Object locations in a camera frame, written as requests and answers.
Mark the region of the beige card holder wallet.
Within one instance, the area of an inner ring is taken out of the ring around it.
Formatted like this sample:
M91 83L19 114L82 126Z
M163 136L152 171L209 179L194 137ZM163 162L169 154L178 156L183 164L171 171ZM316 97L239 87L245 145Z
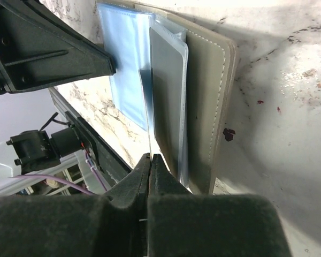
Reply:
M211 194L237 63L236 43L172 12L128 1L98 5L114 57L113 102L156 141L173 176Z

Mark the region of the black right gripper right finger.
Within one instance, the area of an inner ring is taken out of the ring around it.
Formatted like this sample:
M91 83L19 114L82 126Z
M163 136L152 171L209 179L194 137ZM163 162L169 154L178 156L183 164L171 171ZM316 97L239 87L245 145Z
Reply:
M194 195L152 158L149 256L291 256L272 203L252 194Z

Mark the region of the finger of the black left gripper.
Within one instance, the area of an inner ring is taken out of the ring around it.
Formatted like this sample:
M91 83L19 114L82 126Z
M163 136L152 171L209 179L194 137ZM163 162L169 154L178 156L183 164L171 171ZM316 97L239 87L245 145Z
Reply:
M0 95L115 73L108 52L40 1L0 1Z

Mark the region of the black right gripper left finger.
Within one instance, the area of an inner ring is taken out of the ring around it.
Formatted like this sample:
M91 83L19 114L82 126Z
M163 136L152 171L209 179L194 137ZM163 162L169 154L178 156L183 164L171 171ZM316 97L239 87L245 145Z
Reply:
M0 197L0 256L144 256L149 154L102 195Z

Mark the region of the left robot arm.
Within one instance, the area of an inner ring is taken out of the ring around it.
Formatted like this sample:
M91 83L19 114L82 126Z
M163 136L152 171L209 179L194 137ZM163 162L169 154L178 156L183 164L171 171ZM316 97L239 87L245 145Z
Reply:
M39 1L0 1L0 95L27 93L112 75L110 54L62 22ZM117 153L81 117L65 112L66 127L22 132L6 145L14 156L7 170L25 178L83 150L94 173L114 179L129 172Z

